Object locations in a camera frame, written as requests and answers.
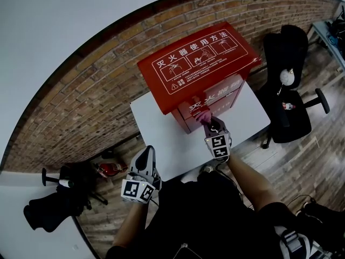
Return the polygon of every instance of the black shirt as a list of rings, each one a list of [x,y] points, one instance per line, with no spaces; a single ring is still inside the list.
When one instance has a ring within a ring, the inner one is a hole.
[[[198,182],[167,182],[159,209],[128,249],[112,247],[113,258],[281,258],[274,226],[294,229],[295,216],[283,203],[255,213],[244,206],[235,184],[216,173]]]

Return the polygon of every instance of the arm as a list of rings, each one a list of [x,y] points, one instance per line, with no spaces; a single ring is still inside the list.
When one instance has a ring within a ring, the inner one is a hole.
[[[281,202],[269,181],[235,155],[230,155],[227,165],[255,211],[272,202]]]
[[[132,208],[115,236],[114,246],[127,248],[145,230],[147,209],[148,204],[133,202]]]

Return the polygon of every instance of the red object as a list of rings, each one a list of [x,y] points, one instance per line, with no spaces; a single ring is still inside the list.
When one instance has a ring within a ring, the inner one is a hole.
[[[227,22],[187,36],[155,52],[138,66],[163,112],[172,113],[187,133],[196,117],[229,109],[251,68],[261,59]]]
[[[128,167],[126,165],[120,163],[101,163],[97,171],[104,178],[108,178],[109,176],[115,176],[118,173],[122,173],[127,169]]]
[[[291,103],[282,103],[282,107],[285,110],[293,110],[294,108],[296,108],[296,106]]]

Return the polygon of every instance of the white table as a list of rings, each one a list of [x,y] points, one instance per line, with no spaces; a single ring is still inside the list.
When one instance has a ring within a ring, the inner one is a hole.
[[[156,167],[163,181],[170,180],[212,160],[200,127],[186,134],[171,113],[164,115],[151,92],[130,105],[146,145],[156,150]],[[247,83],[234,106],[218,116],[231,133],[232,147],[270,124],[270,120]]]
[[[326,25],[325,21],[317,21],[313,23],[313,26],[308,33],[308,39],[311,39],[313,33],[315,32],[324,41],[336,61],[339,63],[340,67],[343,69],[343,71],[345,71],[345,60],[341,56],[339,49],[328,41],[327,36],[329,35],[329,32],[328,26]]]
[[[325,21],[317,21],[317,22],[313,23],[313,26],[308,33],[308,40],[311,39],[311,37],[313,36],[313,34],[315,32],[323,40],[323,42],[327,45],[328,50],[332,53],[335,60],[339,63],[340,67],[337,69],[337,71],[342,70],[342,72],[338,76],[336,76],[327,85],[324,85],[321,88],[323,90],[323,89],[326,89],[326,88],[334,85],[338,80],[340,80],[342,77],[345,76],[345,60],[341,56],[339,49],[337,47],[335,47],[334,45],[332,45],[332,43],[329,42],[329,40],[328,40],[329,31],[328,31],[328,26],[326,25]]]

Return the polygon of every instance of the brick wall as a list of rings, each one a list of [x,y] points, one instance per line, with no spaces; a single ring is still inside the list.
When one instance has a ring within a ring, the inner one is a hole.
[[[307,31],[338,0],[160,0],[105,28],[48,79],[23,113],[2,166],[58,170],[138,132],[129,107],[148,92],[136,63],[191,33],[228,21],[263,55],[262,39],[284,24]]]

